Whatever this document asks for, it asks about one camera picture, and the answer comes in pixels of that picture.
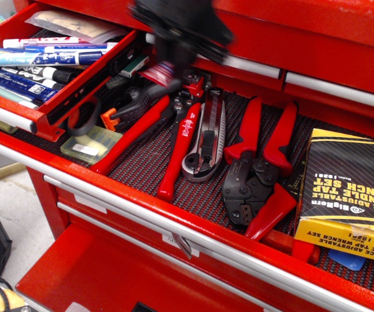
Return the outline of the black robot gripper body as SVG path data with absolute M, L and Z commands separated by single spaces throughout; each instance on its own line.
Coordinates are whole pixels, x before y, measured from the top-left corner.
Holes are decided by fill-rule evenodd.
M 149 26 L 155 35 L 159 62 L 173 63 L 182 72 L 198 55 L 222 64 L 234 35 L 216 15 L 211 1 L 134 1 L 131 15 Z M 213 27 L 215 38 L 207 35 Z

